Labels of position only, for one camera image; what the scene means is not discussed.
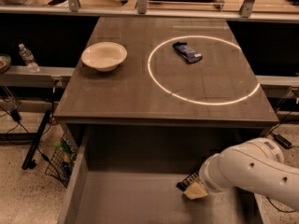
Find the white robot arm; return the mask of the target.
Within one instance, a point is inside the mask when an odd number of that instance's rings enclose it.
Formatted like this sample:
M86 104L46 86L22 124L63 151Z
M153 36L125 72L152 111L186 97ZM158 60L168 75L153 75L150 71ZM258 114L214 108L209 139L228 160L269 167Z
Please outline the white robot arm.
M177 183L191 200L232 187L261 194L299 210L299 169L284 163L280 147L255 138L207 158L199 169Z

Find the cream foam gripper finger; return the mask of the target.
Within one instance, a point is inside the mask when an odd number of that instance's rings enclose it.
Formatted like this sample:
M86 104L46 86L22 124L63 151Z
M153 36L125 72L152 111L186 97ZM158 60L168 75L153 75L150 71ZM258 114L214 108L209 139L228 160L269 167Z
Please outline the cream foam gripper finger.
M194 200L194 199L200 199L203 197L206 197L208 195L206 188L204 187L204 185L199 182L199 181L195 181L193 183L191 183L184 191L183 193L190 199L190 200Z

